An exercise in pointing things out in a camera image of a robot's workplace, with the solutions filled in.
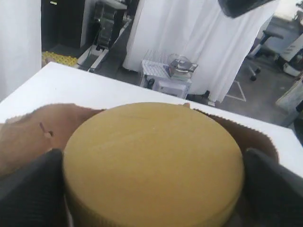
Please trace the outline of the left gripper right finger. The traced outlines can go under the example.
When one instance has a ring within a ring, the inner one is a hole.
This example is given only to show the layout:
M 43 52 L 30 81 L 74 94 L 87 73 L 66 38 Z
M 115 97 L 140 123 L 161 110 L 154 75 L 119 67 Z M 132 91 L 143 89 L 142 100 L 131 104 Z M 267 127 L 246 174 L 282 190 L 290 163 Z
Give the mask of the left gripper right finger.
M 301 227 L 303 179 L 263 152 L 243 154 L 244 188 L 229 227 Z

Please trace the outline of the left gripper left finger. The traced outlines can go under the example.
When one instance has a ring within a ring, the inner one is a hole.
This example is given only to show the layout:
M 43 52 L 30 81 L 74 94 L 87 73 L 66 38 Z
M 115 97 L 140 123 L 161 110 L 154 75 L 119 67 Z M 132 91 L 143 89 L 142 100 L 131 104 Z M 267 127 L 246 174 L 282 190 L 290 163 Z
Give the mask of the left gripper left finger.
M 0 179 L 2 227 L 67 227 L 62 152 L 41 155 Z

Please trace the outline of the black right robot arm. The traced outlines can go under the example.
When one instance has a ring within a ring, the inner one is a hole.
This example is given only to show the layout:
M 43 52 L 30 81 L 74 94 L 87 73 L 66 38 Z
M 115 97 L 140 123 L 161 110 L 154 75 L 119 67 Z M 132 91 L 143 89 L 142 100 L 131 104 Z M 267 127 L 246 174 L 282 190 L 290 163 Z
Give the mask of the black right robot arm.
M 218 0 L 218 4 L 224 15 L 237 18 L 272 1 L 273 0 Z

